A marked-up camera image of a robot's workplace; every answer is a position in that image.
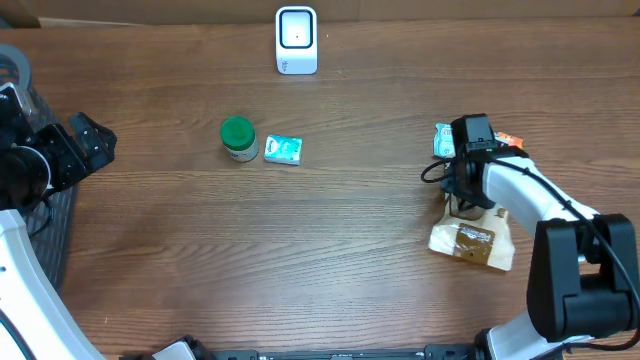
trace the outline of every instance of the snack package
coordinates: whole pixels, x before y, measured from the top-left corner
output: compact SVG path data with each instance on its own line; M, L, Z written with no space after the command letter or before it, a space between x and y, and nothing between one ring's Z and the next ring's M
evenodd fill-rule
M433 227L429 248L504 271L511 270L515 247L507 210L496 204L485 210L458 210L458 198L448 195L444 216Z

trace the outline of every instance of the green-lidded jar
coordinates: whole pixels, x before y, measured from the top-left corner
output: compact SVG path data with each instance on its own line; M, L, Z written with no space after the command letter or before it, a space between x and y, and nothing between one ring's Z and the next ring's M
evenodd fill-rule
M251 161L258 155L256 132L247 118L233 116L225 120L220 127L220 137L235 161Z

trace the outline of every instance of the label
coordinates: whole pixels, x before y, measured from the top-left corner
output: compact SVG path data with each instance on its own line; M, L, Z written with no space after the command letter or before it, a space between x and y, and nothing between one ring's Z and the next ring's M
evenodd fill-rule
M461 223L456 234L454 256L486 265L495 236L493 231Z
M251 146L249 146L247 149L242 151L231 150L226 146L225 148L227 149L227 151L229 151L229 154L231 154L231 158L233 160L239 161L239 162L247 162L247 161L253 160L253 158L255 158L256 155L258 155L258 150L260 149L260 146L258 145L258 139L253 139L253 144L251 144Z

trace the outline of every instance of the white device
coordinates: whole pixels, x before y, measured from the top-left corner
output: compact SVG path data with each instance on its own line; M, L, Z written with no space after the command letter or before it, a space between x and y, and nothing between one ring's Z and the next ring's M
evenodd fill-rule
M318 17L309 6L284 6L276 13L276 64L285 75L318 70Z

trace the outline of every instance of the wooden table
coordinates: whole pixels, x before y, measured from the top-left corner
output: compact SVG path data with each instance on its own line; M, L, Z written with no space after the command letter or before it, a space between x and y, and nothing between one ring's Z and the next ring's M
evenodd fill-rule
M270 24L0 33L60 117L118 135L116 161L80 185L62 293L110 359L187 333L211 349L419 347L511 319L532 249L520 226L508 273L427 249L442 203L419 175L434 125L464 114L640 224L639 20L320 30L315 76L276 72ZM218 135L231 115L262 142L304 138L301 166L233 162Z

